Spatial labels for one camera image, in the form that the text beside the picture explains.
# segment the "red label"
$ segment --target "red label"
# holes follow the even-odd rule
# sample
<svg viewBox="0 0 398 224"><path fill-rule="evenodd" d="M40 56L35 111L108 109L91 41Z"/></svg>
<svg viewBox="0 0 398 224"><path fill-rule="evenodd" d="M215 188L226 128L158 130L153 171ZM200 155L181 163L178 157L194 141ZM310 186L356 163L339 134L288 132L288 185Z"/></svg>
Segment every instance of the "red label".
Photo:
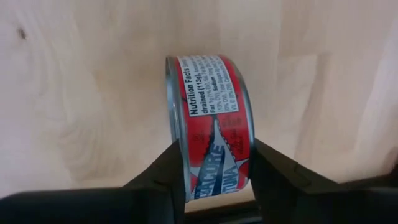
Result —
<svg viewBox="0 0 398 224"><path fill-rule="evenodd" d="M224 56L176 60L187 123L192 199L242 189L248 181L248 119L239 80Z"/></svg>

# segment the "can label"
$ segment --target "can label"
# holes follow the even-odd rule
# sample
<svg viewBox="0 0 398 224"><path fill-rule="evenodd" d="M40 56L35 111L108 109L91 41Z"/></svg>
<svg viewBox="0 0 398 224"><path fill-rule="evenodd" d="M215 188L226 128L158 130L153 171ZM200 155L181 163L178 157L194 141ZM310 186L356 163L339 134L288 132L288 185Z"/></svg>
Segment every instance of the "can label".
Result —
<svg viewBox="0 0 398 224"><path fill-rule="evenodd" d="M191 198L242 189L248 181L250 143L234 68L223 56L177 58L187 123Z"/></svg>

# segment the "tuna can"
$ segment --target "tuna can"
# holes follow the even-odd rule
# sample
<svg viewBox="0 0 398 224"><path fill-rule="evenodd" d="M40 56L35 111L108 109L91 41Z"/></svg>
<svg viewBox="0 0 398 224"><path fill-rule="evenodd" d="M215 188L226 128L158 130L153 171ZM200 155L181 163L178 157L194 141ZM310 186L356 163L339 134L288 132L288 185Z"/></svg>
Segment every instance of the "tuna can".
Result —
<svg viewBox="0 0 398 224"><path fill-rule="evenodd" d="M254 125L248 91L222 55L166 58L172 141L179 139L186 202L242 189Z"/></svg>

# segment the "light wood surface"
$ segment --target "light wood surface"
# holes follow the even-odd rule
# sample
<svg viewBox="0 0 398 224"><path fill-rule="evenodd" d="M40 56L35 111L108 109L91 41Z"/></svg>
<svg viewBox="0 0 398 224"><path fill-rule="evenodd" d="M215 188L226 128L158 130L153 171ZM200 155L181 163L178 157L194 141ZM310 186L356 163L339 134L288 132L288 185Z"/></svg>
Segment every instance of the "light wood surface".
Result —
<svg viewBox="0 0 398 224"><path fill-rule="evenodd" d="M0 197L135 177L171 143L165 56L215 53L257 138L338 182L395 164L398 1L0 0Z"/></svg>

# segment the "wood grain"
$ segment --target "wood grain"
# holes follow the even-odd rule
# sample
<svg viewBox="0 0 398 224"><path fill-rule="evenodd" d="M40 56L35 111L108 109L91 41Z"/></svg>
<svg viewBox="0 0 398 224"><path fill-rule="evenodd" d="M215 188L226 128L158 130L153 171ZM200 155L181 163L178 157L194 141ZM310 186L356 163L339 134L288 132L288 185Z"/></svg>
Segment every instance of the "wood grain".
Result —
<svg viewBox="0 0 398 224"><path fill-rule="evenodd" d="M394 0L0 0L0 197L144 170L171 143L166 55L230 57L256 137L308 168L385 174L398 156L397 15ZM248 186L187 211L252 198Z"/></svg>

